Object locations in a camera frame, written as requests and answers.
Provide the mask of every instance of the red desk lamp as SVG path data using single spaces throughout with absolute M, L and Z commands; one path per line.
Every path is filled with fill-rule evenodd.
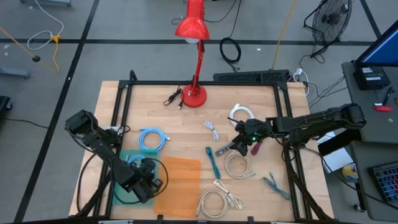
M 201 62 L 205 52 L 203 40 L 210 38 L 209 31 L 204 21 L 205 2 L 204 0 L 188 0 L 187 16 L 178 25 L 175 35 L 185 37 L 190 44 L 198 44 L 198 65 L 193 83 L 183 88 L 181 100 L 189 107 L 199 107 L 206 101 L 206 90 L 198 84 Z

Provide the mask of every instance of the wooden tabletop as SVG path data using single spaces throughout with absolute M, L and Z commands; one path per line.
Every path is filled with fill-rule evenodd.
M 103 82 L 99 93 L 95 116 L 100 126 L 109 126 L 111 123 L 114 102 L 118 82 Z M 237 132 L 227 120 L 229 112 L 236 103 L 248 107 L 257 119 L 265 120 L 265 117 L 277 116 L 273 88 L 269 86 L 206 86 L 207 101 L 199 108 L 183 106 L 178 110 L 180 100 L 175 100 L 171 105 L 164 106 L 166 100 L 176 91 L 175 85 L 134 85 L 132 98 L 127 116 L 127 125 L 131 131 L 125 134 L 123 149 L 139 149 L 138 136 L 140 127 L 157 127 L 169 135 L 171 140 L 165 143 L 159 157 L 181 157 L 186 159 L 199 159 L 201 161 L 200 193 L 206 189 L 214 188 L 215 175 L 211 162 L 205 153 L 205 147 L 210 146 L 213 152 L 230 142 Z M 288 83 L 289 96 L 293 116 L 309 114 L 307 99 L 302 83 Z M 280 91 L 281 103 L 286 116 L 283 93 Z M 121 106 L 118 121 L 121 120 L 123 106 Z M 243 112 L 235 113 L 234 118 L 246 120 L 249 116 Z M 202 125 L 205 121 L 211 121 L 218 131 L 219 141 L 213 141 L 211 131 Z M 156 147 L 159 136 L 149 134 L 145 139 L 148 147 Z M 307 144 L 310 149 L 318 150 L 315 141 Z M 226 188 L 233 194 L 245 199 L 246 206 L 243 210 L 228 208 L 226 215 L 217 220 L 245 221 L 248 216 L 253 216 L 255 221 L 294 221 L 291 201 L 283 199 L 275 193 L 262 177 L 268 177 L 269 172 L 274 174 L 280 189 L 289 192 L 289 184 L 285 162 L 280 158 L 282 146 L 274 139 L 267 138 L 261 145 L 256 156 L 248 153 L 252 161 L 254 177 L 248 179 L 234 179 L 228 175 L 224 168 L 226 155 L 216 158 L 216 163 L 221 172 L 221 180 Z M 307 189 L 326 214 L 333 217 L 328 189 L 321 164 L 321 159 L 314 153 L 300 151 L 304 168 Z M 82 166 L 91 156 L 85 152 Z M 242 159 L 233 159 L 230 163 L 233 170 L 243 171 L 246 163 Z M 90 199 L 98 186 L 102 161 L 95 157 L 89 164 L 82 178 L 81 207 Z M 108 190 L 103 194 L 103 202 L 106 201 Z M 104 205 L 101 205 L 100 214 L 104 213 Z M 211 196 L 206 201 L 206 210 L 209 213 L 218 213 L 222 208 L 222 200 Z M 76 214 L 76 191 L 70 209 L 70 214 Z M 303 206 L 300 203 L 300 214 L 304 218 Z M 114 219 L 156 219 L 151 207 L 132 207 L 113 205 L 111 218 Z M 165 216 L 164 219 L 186 220 L 186 218 Z M 199 220 L 209 220 L 204 214 L 197 217 Z

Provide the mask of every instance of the electric fan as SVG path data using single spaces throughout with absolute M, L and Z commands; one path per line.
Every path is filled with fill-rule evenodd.
M 323 48 L 311 54 L 311 58 L 324 52 L 330 45 L 339 42 L 347 27 L 352 11 L 352 0 L 323 0 L 319 6 L 304 20 L 304 27 L 312 30 L 315 44 Z M 312 27 L 307 19 L 314 14 Z

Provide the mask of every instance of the blue screen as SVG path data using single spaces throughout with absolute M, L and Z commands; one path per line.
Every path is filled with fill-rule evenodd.
M 363 62 L 388 63 L 398 66 L 398 30 L 367 55 Z

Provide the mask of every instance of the black keyboard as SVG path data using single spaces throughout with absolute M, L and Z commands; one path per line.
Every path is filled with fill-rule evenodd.
M 369 168 L 369 173 L 384 201 L 398 202 L 398 161 Z
M 268 70 L 256 72 L 231 72 L 216 73 L 213 80 L 218 82 L 286 82 L 289 77 L 289 71 Z

